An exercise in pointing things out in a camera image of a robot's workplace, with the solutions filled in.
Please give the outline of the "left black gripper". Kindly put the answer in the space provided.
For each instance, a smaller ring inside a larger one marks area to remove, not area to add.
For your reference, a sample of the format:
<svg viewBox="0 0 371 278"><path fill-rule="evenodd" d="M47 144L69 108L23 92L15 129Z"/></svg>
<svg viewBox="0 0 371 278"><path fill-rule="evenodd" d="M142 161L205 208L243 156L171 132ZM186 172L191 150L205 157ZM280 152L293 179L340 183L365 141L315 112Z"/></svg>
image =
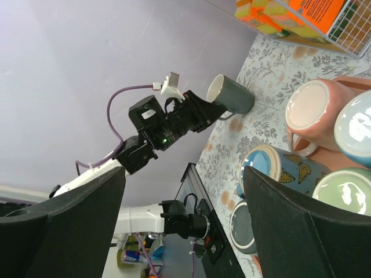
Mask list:
<svg viewBox="0 0 371 278"><path fill-rule="evenodd" d="M200 133L227 111L226 107L208 102L191 90L185 92L185 100L168 98L165 101L165 125L178 135L189 131Z"/></svg>

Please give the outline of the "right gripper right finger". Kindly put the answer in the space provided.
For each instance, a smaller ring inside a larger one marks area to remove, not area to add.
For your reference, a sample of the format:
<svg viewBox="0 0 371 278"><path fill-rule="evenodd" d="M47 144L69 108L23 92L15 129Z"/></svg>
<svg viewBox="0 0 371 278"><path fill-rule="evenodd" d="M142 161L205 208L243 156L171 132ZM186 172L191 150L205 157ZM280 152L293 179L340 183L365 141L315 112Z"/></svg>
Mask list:
<svg viewBox="0 0 371 278"><path fill-rule="evenodd" d="M370 217L322 203L246 166L264 277L370 277Z"/></svg>

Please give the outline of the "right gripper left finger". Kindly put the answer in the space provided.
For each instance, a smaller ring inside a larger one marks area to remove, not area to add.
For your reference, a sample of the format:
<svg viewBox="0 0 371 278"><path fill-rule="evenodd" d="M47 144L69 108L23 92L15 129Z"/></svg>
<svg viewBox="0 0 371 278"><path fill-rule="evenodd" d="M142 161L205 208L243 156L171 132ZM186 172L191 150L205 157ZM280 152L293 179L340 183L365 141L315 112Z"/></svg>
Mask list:
<svg viewBox="0 0 371 278"><path fill-rule="evenodd" d="M125 169L1 217L1 277L101 277Z"/></svg>

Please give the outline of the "dark teal mug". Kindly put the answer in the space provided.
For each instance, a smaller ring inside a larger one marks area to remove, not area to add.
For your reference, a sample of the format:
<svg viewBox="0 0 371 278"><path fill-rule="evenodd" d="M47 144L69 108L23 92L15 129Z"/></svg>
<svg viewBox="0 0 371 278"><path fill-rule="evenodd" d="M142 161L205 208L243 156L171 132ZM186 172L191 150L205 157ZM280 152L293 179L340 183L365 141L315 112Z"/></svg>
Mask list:
<svg viewBox="0 0 371 278"><path fill-rule="evenodd" d="M250 90L231 78L219 74L211 82L206 101L212 105L207 115L213 122L221 119L225 111L234 114L246 114L254 106L255 97Z"/></svg>

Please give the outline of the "green mug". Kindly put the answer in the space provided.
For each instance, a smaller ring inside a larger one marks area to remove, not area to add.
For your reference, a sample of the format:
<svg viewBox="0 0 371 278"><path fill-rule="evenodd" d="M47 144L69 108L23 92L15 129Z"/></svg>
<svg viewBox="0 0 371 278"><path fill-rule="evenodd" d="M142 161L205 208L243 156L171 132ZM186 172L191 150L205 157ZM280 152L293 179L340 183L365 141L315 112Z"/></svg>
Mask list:
<svg viewBox="0 0 371 278"><path fill-rule="evenodd" d="M349 167L325 175L312 197L352 213L370 216L370 170Z"/></svg>

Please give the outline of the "light blue white mug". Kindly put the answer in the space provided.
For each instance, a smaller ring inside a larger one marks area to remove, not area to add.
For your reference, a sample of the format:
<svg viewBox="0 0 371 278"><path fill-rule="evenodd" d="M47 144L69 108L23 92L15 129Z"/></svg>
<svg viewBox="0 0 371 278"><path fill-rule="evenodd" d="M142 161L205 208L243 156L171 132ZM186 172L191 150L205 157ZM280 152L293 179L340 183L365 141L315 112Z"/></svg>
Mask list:
<svg viewBox="0 0 371 278"><path fill-rule="evenodd" d="M370 90L355 96L334 125L337 146L353 162L370 168Z"/></svg>

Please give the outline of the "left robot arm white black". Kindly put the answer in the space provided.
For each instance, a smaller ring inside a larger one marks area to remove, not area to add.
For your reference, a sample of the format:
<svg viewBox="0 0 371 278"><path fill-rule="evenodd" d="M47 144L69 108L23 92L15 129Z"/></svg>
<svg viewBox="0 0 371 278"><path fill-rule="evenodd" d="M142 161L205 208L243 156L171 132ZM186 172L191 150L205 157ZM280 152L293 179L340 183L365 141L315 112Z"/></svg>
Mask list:
<svg viewBox="0 0 371 278"><path fill-rule="evenodd" d="M102 164L91 164L76 179L54 187L50 197L82 186L114 167L122 166L126 176L132 175L151 159L157 159L156 151L167 150L189 131L204 131L227 110L221 104L199 98L190 90L178 97L169 97L166 102L174 102L172 111L162 108L153 95L130 107L129 118L138 134L123 141L118 150L104 158ZM177 234L183 239L204 239L210 226L207 216L197 212L188 214L181 201L168 200L150 206L123 208L118 214L114 234L149 232Z"/></svg>

